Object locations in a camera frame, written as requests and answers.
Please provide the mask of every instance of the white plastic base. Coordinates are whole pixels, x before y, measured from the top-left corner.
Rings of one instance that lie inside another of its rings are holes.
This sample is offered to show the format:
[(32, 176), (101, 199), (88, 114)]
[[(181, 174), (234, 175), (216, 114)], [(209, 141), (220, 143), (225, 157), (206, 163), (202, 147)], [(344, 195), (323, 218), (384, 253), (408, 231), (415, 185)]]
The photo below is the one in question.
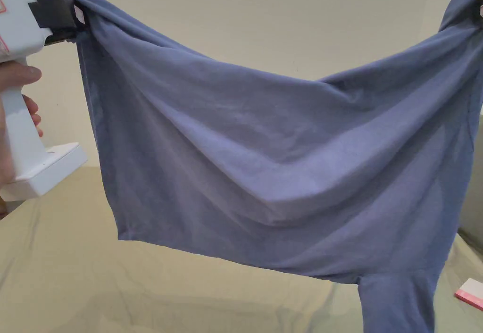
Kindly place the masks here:
[(78, 143), (47, 148), (44, 162), (5, 185), (0, 196), (5, 201), (28, 200), (43, 196), (87, 161)]

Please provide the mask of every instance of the white handheld device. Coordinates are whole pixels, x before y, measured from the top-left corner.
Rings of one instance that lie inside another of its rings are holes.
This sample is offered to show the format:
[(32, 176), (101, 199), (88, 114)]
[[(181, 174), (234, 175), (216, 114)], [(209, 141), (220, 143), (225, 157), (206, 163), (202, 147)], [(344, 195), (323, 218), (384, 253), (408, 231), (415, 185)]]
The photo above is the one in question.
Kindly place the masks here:
[[(0, 63), (26, 65), (28, 55), (75, 37), (84, 22), (71, 0), (0, 0)], [(42, 196), (86, 162), (78, 143), (44, 147), (21, 88), (0, 91), (0, 98), (16, 176), (0, 190), (5, 201)]]

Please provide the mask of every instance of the bed sheet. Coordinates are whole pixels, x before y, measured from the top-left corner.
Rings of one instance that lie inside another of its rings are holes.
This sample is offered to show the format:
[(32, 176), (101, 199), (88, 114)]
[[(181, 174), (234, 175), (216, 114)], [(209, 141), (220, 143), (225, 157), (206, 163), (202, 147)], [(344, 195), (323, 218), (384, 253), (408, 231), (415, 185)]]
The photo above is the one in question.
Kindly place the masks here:
[[(437, 332), (483, 331), (452, 296), (469, 277), (483, 262), (458, 236)], [(118, 241), (100, 172), (82, 168), (0, 221), (0, 332), (358, 333), (362, 313), (355, 286)]]

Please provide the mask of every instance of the t-shirt sleeve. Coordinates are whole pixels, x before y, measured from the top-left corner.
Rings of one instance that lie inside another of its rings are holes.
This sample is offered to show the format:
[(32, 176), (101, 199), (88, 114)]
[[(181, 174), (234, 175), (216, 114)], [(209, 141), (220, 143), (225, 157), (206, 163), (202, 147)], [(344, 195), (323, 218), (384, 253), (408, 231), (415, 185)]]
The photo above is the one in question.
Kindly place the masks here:
[(433, 333), (441, 270), (370, 274), (359, 280), (364, 333)]

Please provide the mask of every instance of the handle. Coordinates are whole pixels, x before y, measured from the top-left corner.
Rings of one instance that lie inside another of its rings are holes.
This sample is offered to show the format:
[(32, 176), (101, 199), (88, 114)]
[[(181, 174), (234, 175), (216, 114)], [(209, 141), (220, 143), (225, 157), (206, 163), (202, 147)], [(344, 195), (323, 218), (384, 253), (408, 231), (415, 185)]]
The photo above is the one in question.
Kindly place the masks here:
[[(26, 65), (26, 59), (17, 63)], [(5, 110), (6, 141), (12, 151), (15, 176), (20, 177), (44, 163), (47, 152), (22, 97), (22, 88), (0, 92)]]

